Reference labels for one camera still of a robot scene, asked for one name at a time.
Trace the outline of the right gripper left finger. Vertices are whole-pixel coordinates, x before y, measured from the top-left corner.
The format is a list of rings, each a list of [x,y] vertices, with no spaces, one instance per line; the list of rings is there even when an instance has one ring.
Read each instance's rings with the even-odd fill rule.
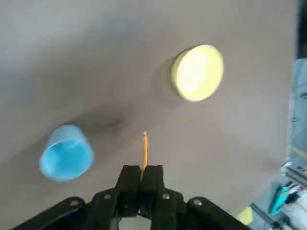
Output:
[[[136,216],[141,169],[123,166],[116,185],[86,203],[72,196],[17,225],[16,230],[117,230],[123,217]]]

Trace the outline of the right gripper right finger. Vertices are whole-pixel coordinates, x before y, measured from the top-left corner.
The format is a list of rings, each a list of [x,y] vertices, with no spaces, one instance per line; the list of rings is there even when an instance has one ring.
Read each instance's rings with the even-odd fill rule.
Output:
[[[181,193],[165,188],[161,165],[147,166],[140,186],[140,214],[152,230],[248,230],[209,199],[184,201]]]

